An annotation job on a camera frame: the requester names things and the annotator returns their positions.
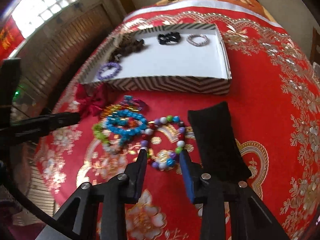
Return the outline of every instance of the purple hair tie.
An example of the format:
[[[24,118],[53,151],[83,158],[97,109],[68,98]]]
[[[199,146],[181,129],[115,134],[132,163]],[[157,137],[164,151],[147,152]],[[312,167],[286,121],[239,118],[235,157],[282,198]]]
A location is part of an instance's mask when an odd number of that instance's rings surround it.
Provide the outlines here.
[[[105,77],[102,76],[102,74],[107,70],[107,69],[111,69],[111,68],[116,68],[116,70],[112,73],[109,74]],[[97,73],[97,79],[99,79],[100,81],[103,80],[107,80],[107,79],[111,79],[114,78],[115,76],[117,76],[119,74],[119,72],[122,70],[122,67],[119,63],[116,62],[108,62],[105,63],[101,66],[101,68],[98,70]]]

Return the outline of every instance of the red curtain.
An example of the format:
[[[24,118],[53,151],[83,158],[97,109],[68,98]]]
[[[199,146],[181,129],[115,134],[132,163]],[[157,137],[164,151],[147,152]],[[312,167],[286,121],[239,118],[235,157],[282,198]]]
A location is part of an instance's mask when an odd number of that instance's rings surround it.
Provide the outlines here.
[[[10,17],[0,32],[0,60],[7,58],[23,40],[14,19]]]

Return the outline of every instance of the window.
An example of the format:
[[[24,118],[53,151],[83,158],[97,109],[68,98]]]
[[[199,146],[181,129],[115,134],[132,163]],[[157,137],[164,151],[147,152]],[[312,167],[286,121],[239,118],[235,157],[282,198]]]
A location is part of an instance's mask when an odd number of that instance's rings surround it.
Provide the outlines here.
[[[17,27],[24,38],[40,25],[77,0],[21,0],[12,12]]]

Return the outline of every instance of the maroon hair bow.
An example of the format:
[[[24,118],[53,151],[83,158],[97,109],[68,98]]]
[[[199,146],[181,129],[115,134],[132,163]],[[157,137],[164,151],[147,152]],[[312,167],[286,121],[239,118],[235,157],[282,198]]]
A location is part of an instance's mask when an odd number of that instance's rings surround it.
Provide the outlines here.
[[[80,103],[79,114],[81,119],[89,114],[97,116],[108,104],[108,92],[106,84],[98,86],[92,96],[88,96],[82,84],[78,84],[76,92],[76,101]]]

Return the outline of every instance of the silver bolt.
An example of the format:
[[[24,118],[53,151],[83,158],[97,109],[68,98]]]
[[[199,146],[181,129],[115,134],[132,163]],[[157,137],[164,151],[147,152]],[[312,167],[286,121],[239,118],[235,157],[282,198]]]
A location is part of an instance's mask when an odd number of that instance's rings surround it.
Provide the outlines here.
[[[248,184],[245,181],[241,180],[241,181],[238,182],[238,185],[239,185],[239,187],[243,188],[243,187],[247,187]]]
[[[203,174],[201,175],[201,178],[202,178],[202,179],[210,179],[210,178],[211,178],[211,175],[210,175],[209,173],[203,173]]]
[[[81,188],[82,189],[88,189],[90,187],[90,183],[89,182],[85,182],[81,184]]]
[[[127,174],[125,174],[125,173],[120,173],[120,174],[117,176],[117,178],[118,178],[119,180],[125,180],[125,179],[127,179]]]

